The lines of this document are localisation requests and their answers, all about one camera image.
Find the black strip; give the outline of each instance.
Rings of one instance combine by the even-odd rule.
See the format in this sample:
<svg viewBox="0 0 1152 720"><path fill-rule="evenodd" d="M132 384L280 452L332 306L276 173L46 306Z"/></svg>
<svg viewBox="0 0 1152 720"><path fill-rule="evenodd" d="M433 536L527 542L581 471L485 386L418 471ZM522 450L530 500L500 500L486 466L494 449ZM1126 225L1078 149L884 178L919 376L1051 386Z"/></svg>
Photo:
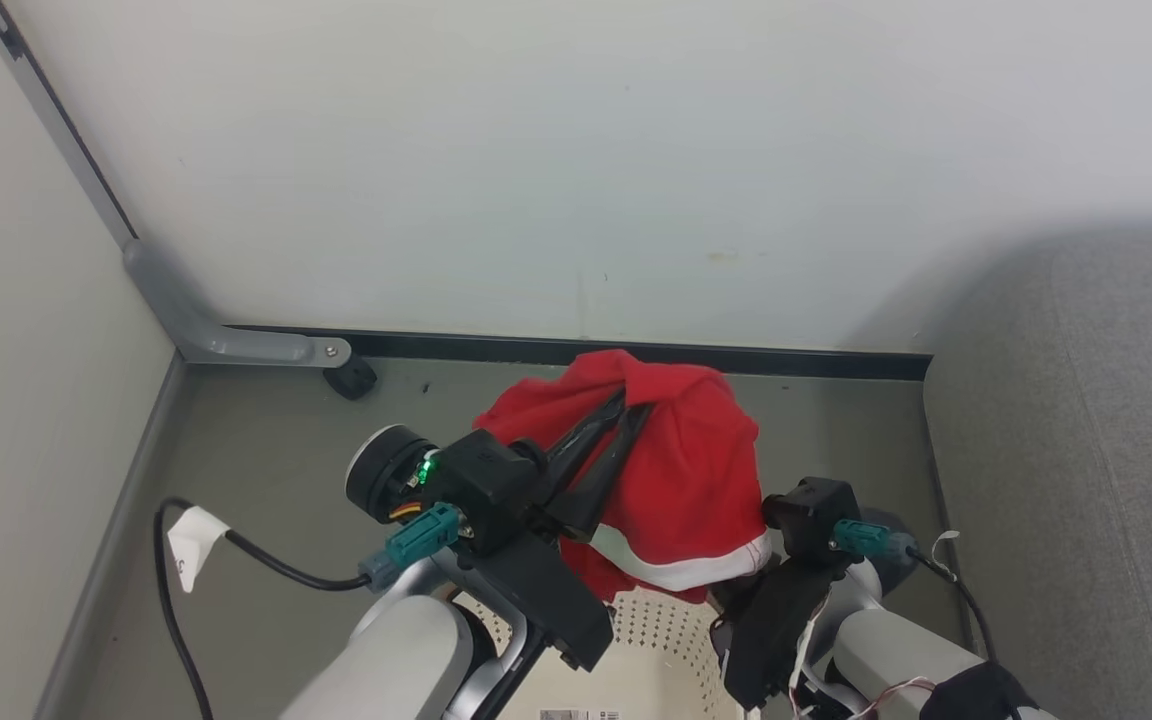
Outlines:
<svg viewBox="0 0 1152 720"><path fill-rule="evenodd" d="M577 355L620 347L646 363L705 365L723 373L805 378L876 379L922 382L931 355L901 353L827 353L776 350L767 347L659 344L540 338L461 336L389 332L333 332L303 328L244 327L242 329L296 332L309 336L347 338L365 357L420 357L431 361L530 363L568 365Z"/></svg>
<svg viewBox="0 0 1152 720"><path fill-rule="evenodd" d="M15 23L12 17L12 13L8 13L3 0L0 0L0 15L3 17L3 22L8 23L8 26L0 26L0 38L3 40L3 45L12 54L13 60L24 56L29 62L29 68L33 69L35 76L38 77L38 82L41 83L41 88L47 91L47 97L51 99L51 104L56 106L58 113L60 113L60 119L65 121L65 127L69 129L69 135L74 137L74 142L78 143L78 150L82 150L83 158L88 160L88 165L91 165L92 172L96 173L97 181L100 181L100 187L104 188L105 195L109 196L109 202L113 202L114 210L118 210L118 217L123 219L123 225L127 225L127 232L132 234L134 238L138 240L136 234L136 228L132 228L132 220L127 218L127 213L123 211L123 205L120 204L118 197L114 195L114 188L109 187L109 182L105 179L105 173L101 173L100 165L96 164L96 158L92 158L91 151L88 150L88 144L83 142L83 136L78 135L78 127L74 123L74 120L69 118L69 113L65 111L65 106L60 104L60 97L56 94L54 88L51 86L51 82L47 81L46 73L41 71L41 65L38 65L38 59L33 56L33 52L29 50L29 44L24 40L24 33L20 31L20 26Z"/></svg>

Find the black cable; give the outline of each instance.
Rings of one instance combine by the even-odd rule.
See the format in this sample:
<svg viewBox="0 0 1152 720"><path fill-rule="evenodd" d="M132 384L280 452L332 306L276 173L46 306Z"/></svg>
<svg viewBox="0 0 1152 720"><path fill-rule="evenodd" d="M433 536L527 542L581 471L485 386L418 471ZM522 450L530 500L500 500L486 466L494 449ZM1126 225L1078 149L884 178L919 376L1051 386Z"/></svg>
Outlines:
<svg viewBox="0 0 1152 720"><path fill-rule="evenodd" d="M957 577L954 573L946 570L940 562L923 555L923 553L916 547L905 547L905 554L914 558L914 560L918 560L925 564L929 570L935 573L938 577L958 589L958 593L963 596L964 602L968 602L968 607L972 611L972 615L975 620L977 620L977 626L980 628L980 639L984 641L984 654L987 657L990 662L998 665L998 652L995 647L993 647L993 635L990 632L990 626L986 621L984 621L984 612L982 612L980 606L977 605L977 601L972 597L972 592L968 591L967 585L963 584L963 579ZM1015 707L1007 708L1007 712L1011 715L1011 720L1020 720L1020 712Z"/></svg>
<svg viewBox="0 0 1152 720"><path fill-rule="evenodd" d="M211 702L207 700L207 691L202 687L202 677L198 676L198 667L194 664L194 658L189 655L189 647L184 644L184 637L180 634L180 624L175 619L175 611L172 607L172 591L168 585L168 559L166 559L166 551L162 546L164 532L162 532L162 516L168 507L177 507L180 510L188 510L194 507L192 502L188 500L182 500L179 497L165 498L161 505L159 505L159 510L154 514L154 570L157 575L157 585L159 585L159 605L162 606L162 619L166 620L168 624L168 635L172 635L172 644L177 651L180 657L180 664L184 665L184 674L189 677L189 687L194 689L194 697L198 702L198 714L202 715L202 720L215 720L214 715L211 714ZM251 555L256 560L262 561L266 568L274 570L279 575L283 575L285 578L295 579L306 588L320 589L320 591L328 592L340 592L340 591L353 591L353 589L365 588L366 584L371 583L370 575L363 573L358 575L357 578L349 579L324 579L316 578L313 575L302 573L296 568L291 568L290 564L283 562L265 552L260 547L256 546L256 543L250 541L250 539L234 532L234 530L227 530L223 535L225 539L234 543L238 550L242 550L248 555Z"/></svg>
<svg viewBox="0 0 1152 720"><path fill-rule="evenodd" d="M257 547L256 543L252 543L250 541L250 539L247 539L243 536L238 535L236 530L225 530L225 539L228 539L228 541L234 543L234 546L237 546L238 550L245 552L248 555L251 555L256 560L260 560L262 564L265 564L266 568L270 568L271 570L278 573L279 575L283 575L285 578L295 579L297 583L305 585L305 588L313 588L316 589L316 591L326 591L326 592L356 591L356 589L358 588L366 588L369 584L371 584L371 577L365 573L358 575L357 578L349 578L349 579L316 578L313 575L310 575L308 573L302 573L296 568L291 568L291 566L287 564L287 562L283 562L282 560L279 560L273 555L271 555L268 552L265 552L260 547Z"/></svg>
<svg viewBox="0 0 1152 720"><path fill-rule="evenodd" d="M154 570L157 582L159 582L159 605L162 606L162 619L168 623L168 635L172 635L172 644L177 649L180 664L184 665L184 674L189 676L189 687L194 689L194 697L198 702L198 714L202 720L214 720L211 714L211 703L207 702L207 691L202 687L202 679L198 676L198 667L194 664L194 658L189 655L189 647L184 644L184 638L180 635L180 626L175 621L175 611L172 609L172 589L168 588L168 559L162 547L162 515L168 507L179 507L180 510L188 510L194 507L188 500L180 500L179 497L169 497L159 505L159 510L154 514Z"/></svg>

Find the white wall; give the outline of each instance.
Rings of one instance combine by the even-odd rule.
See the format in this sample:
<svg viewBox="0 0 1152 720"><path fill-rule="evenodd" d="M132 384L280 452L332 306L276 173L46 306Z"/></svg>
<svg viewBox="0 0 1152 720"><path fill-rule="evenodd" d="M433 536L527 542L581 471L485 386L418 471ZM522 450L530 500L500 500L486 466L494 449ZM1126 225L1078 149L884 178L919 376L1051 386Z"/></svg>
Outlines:
<svg viewBox="0 0 1152 720"><path fill-rule="evenodd" d="M33 714L172 353L0 59L0 720Z"/></svg>
<svg viewBox="0 0 1152 720"><path fill-rule="evenodd" d="M234 323L920 350L1152 217L1139 0L8 0Z"/></svg>

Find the green led light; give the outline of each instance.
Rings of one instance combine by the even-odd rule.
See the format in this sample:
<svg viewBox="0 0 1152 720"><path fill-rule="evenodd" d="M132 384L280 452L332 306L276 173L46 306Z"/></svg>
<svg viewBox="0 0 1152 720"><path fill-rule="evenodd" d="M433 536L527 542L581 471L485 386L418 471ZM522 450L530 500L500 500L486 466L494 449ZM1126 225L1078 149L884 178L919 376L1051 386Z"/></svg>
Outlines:
<svg viewBox="0 0 1152 720"><path fill-rule="evenodd" d="M422 484L425 484L425 480L429 479L430 470L433 469L434 469L433 457L426 457L424 462L420 462L420 469L416 470L416 484L419 484L419 486L422 486Z"/></svg>

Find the barcode label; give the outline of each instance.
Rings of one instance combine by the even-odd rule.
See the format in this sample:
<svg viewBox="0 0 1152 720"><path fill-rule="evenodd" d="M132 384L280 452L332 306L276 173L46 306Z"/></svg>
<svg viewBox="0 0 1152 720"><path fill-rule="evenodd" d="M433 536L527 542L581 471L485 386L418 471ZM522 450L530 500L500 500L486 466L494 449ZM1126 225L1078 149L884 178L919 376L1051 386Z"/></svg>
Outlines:
<svg viewBox="0 0 1152 720"><path fill-rule="evenodd" d="M620 710L541 710L538 720L626 720Z"/></svg>

